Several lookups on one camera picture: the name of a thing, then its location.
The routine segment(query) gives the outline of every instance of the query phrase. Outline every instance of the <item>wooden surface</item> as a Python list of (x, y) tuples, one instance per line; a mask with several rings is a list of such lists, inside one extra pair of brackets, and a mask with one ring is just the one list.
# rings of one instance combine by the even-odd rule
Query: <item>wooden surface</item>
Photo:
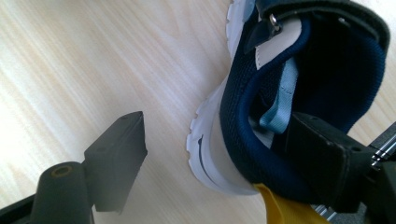
[[(0, 207), (142, 110), (148, 156), (122, 216), (96, 223), (265, 223), (261, 196), (232, 197), (191, 173), (186, 135), (227, 75), (230, 0), (3, 1), (0, 4)], [(394, 0), (360, 0), (396, 36)], [(396, 120), (396, 41), (370, 112), (351, 135), (370, 143)]]

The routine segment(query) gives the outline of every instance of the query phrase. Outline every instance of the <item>wooden table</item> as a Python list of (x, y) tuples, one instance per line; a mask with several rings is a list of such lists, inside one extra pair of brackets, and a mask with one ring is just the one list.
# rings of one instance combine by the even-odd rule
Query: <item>wooden table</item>
[[(230, 68), (230, 0), (3, 1), (0, 6), (0, 207), (35, 193), (40, 174), (142, 110), (148, 156), (122, 216), (96, 223), (265, 223), (260, 195), (232, 197), (191, 173), (186, 135)], [(394, 0), (359, 2), (396, 36)], [(350, 135), (370, 143), (396, 120), (396, 41), (369, 113)]]

